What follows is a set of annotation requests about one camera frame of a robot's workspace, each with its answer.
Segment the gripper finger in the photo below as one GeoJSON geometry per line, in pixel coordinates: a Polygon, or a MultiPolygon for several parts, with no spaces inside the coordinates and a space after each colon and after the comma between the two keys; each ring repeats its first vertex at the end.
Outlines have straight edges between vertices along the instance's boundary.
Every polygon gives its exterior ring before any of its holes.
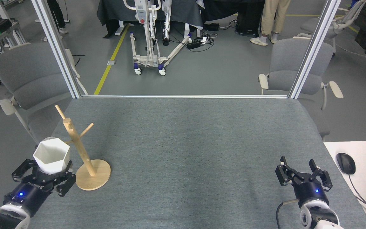
{"type": "Polygon", "coordinates": [[[301,184],[304,181],[304,176],[287,164],[285,156],[281,156],[280,164],[276,167],[275,173],[281,186],[286,186],[289,182],[301,184]]]}
{"type": "Polygon", "coordinates": [[[58,173],[55,173],[51,176],[53,179],[53,190],[57,192],[60,197],[64,197],[70,188],[76,182],[76,175],[72,173],[72,160],[69,160],[67,167],[58,173]]]}
{"type": "Polygon", "coordinates": [[[328,171],[321,170],[321,168],[317,167],[314,160],[310,159],[309,166],[311,168],[312,174],[309,176],[309,181],[312,182],[316,179],[316,177],[320,177],[322,180],[322,186],[325,191],[329,191],[333,185],[329,176],[328,171]]]}
{"type": "Polygon", "coordinates": [[[14,170],[11,174],[14,181],[19,182],[21,181],[22,177],[26,174],[26,172],[32,169],[31,178],[37,179],[38,172],[39,172],[39,165],[37,164],[36,160],[25,159],[18,167],[14,170]]]}

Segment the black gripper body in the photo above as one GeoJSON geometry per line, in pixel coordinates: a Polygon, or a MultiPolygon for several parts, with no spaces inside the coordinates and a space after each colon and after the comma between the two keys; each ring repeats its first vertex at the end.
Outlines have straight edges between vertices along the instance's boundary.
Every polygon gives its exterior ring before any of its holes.
{"type": "Polygon", "coordinates": [[[306,202],[312,200],[320,200],[329,204],[328,198],[324,193],[321,183],[315,179],[314,181],[301,181],[299,178],[294,179],[294,192],[296,199],[299,200],[299,207],[306,202]]]}
{"type": "Polygon", "coordinates": [[[26,176],[12,192],[4,196],[4,204],[19,206],[33,217],[52,193],[51,182],[42,184],[48,178],[49,175],[42,172],[26,176]]]}

